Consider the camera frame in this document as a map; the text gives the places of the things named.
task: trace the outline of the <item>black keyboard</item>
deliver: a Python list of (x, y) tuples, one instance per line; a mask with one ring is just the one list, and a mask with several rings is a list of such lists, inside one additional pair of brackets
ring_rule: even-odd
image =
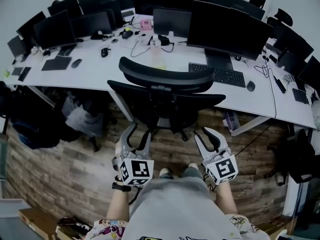
[(48, 59), (44, 63), (42, 71), (65, 70), (67, 69), (71, 60), (72, 60), (71, 57), (60, 57), (60, 56), (57, 56), (54, 59)]
[(189, 72), (213, 69), (213, 81), (238, 87), (246, 87), (244, 74), (225, 68), (216, 68), (203, 64), (189, 63)]

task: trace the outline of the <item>office desk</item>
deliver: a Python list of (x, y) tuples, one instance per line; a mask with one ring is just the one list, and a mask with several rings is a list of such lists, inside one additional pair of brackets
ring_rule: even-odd
[[(139, 21), (150, 16), (140, 16)], [(152, 30), (144, 31), (146, 36), (143, 39), (147, 41), (153, 34)], [(78, 43), (76, 48), (71, 52), (72, 61), (66, 70), (51, 70), (42, 71), (42, 67), (46, 60), (53, 59), (58, 54), (58, 51), (53, 51), (49, 57), (43, 57), (41, 53), (30, 55), (23, 63), (17, 63), (15, 67), (32, 67), (27, 77), (23, 82), (18, 81), (17, 76), (9, 76), (5, 82), (7, 85), (23, 85), (23, 86), (48, 86), (48, 87), (63, 87), (63, 88), (78, 88), (107, 91), (110, 93), (116, 104), (124, 113), (129, 121), (133, 121), (127, 104), (123, 98), (115, 93), (107, 84), (108, 80), (132, 84), (124, 77), (124, 74), (119, 69), (119, 60), (121, 57), (127, 57), (137, 63), (150, 66), (151, 53), (147, 51), (138, 57), (131, 58), (132, 47), (135, 45), (137, 38), (133, 35), (128, 40), (124, 40), (121, 36), (116, 37), (117, 43), (111, 43), (111, 39), (107, 41), (101, 40), (86, 40)], [(173, 37), (171, 42), (175, 42), (174, 50), (170, 53), (164, 52), (162, 55), (166, 60), (166, 70), (187, 72), (189, 62), (206, 64), (205, 50), (202, 48), (188, 47), (186, 43), (178, 43), (186, 41), (186, 38)], [(100, 50), (109, 46), (111, 51), (105, 58), (101, 57)], [(133, 55), (137, 55), (145, 51), (148, 47), (137, 44), (133, 51)], [(163, 46), (164, 49), (170, 51), (172, 45)], [(77, 59), (82, 59), (82, 62), (77, 68), (72, 68), (71, 64)], [(247, 88), (236, 87), (232, 85), (214, 82), (212, 87), (204, 92), (205, 94), (223, 94), (226, 99), (216, 107), (246, 112), (258, 117), (249, 123), (234, 130), (231, 135), (236, 136), (241, 134), (265, 121), (275, 117), (282, 121), (294, 123), (297, 125), (310, 127), (315, 129), (313, 115), (310, 105), (306, 105), (295, 101), (292, 88), (297, 88), (296, 83), (292, 82), (288, 86), (288, 92), (283, 94), (275, 83), (271, 75), (271, 83), (273, 87), (276, 112), (274, 107), (274, 98), (270, 86), (270, 80), (265, 78), (263, 74), (254, 69), (255, 65), (262, 66), (265, 64), (262, 55), (256, 60), (236, 61), (232, 58), (234, 70), (243, 72), (245, 83), (253, 81), (255, 90), (249, 92)], [(269, 62), (275, 75), (285, 75), (285, 71), (276, 67), (273, 62)]]

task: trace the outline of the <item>floor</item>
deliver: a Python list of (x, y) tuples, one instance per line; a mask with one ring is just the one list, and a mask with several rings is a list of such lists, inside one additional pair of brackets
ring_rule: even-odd
[[(16, 132), (9, 127), (9, 148), (7, 156), (7, 181), (3, 194), (6, 198), (24, 198), (30, 205), (41, 206), (56, 217), (76, 215), (92, 224), (106, 215), (111, 201), (114, 176), (111, 159), (115, 143), (129, 122), (118, 107), (109, 105), (111, 115), (118, 121), (109, 123), (103, 137), (97, 141), (101, 150), (93, 152), (85, 137), (68, 143), (61, 141), (55, 148), (31, 150), (23, 145)], [(181, 172), (193, 161), (202, 162), (193, 132), (200, 127), (211, 127), (222, 133), (233, 154), (239, 152), (253, 140), (267, 124), (235, 137), (231, 137), (223, 126), (220, 110), (206, 109), (199, 114), (196, 125), (186, 129), (189, 137), (184, 142), (179, 134), (159, 130), (152, 137), (151, 155), (155, 160), (154, 175), (157, 177), (163, 167), (170, 167), (174, 173)], [(251, 120), (249, 115), (239, 115), (240, 123)], [(231, 188), (240, 214), (252, 223), (259, 224), (282, 213), (287, 185), (277, 186), (276, 178), (264, 179), (274, 166), (274, 156), (266, 146), (276, 144), (285, 134), (286, 125), (276, 121), (252, 145), (236, 157), (238, 176), (231, 181)], [(131, 137), (131, 144), (138, 147), (146, 128), (139, 126)], [(206, 180), (210, 189), (210, 179)]]

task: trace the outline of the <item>shoe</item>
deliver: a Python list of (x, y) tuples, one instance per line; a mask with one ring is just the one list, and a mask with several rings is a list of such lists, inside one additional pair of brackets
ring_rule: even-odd
[(164, 174), (169, 174), (170, 170), (168, 168), (162, 168), (160, 173), (159, 173), (159, 177), (161, 177)]
[(188, 167), (193, 167), (193, 168), (195, 168), (195, 169), (197, 169), (199, 171), (199, 167), (195, 162), (189, 163)]

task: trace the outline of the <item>water bottle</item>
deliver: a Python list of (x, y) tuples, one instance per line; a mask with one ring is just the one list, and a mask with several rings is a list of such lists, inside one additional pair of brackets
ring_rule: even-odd
[(151, 53), (152, 53), (151, 67), (160, 69), (160, 70), (165, 70), (167, 67), (166, 60), (161, 54), (161, 41), (159, 40), (157, 34), (154, 34), (152, 36), (150, 47), (151, 47)]

